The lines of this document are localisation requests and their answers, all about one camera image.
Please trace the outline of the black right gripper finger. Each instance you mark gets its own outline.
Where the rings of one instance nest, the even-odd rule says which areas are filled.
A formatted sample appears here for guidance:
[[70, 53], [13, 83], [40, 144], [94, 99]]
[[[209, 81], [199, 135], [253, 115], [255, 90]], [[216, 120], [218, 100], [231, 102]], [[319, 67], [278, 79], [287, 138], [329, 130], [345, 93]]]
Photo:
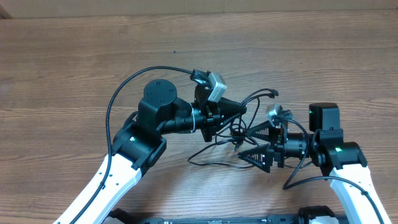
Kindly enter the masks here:
[[247, 136], [258, 138], [267, 142], [275, 142], [275, 127], [270, 121], [265, 121], [247, 130]]
[[238, 158], [244, 160], [264, 172], [271, 172], [270, 144], [263, 144], [238, 153]]

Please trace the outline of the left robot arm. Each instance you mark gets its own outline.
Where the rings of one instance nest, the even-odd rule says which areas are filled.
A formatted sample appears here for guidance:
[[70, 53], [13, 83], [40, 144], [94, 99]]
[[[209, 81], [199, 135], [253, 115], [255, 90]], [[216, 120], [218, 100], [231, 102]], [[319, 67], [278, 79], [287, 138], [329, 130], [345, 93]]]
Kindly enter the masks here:
[[152, 80], [144, 88], [138, 110], [125, 120], [112, 141], [111, 154], [89, 184], [57, 219], [57, 223], [103, 223], [117, 202], [164, 153], [170, 133], [200, 130], [206, 142], [243, 115], [247, 108], [223, 97], [224, 86], [195, 87], [194, 101], [177, 96], [168, 80]]

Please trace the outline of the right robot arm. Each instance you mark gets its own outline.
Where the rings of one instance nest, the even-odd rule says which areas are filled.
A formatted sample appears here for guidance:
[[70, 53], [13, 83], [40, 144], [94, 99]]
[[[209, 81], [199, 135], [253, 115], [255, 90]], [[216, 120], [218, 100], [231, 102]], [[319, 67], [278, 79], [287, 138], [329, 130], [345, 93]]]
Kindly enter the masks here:
[[291, 133], [292, 113], [281, 105], [267, 107], [267, 121], [248, 129], [249, 137], [266, 141], [238, 153], [238, 157], [264, 172], [273, 163], [281, 168], [287, 158], [310, 158], [319, 167], [345, 211], [348, 223], [390, 223], [371, 178], [368, 162], [356, 142], [346, 142], [335, 103], [312, 103], [308, 108], [309, 131]]

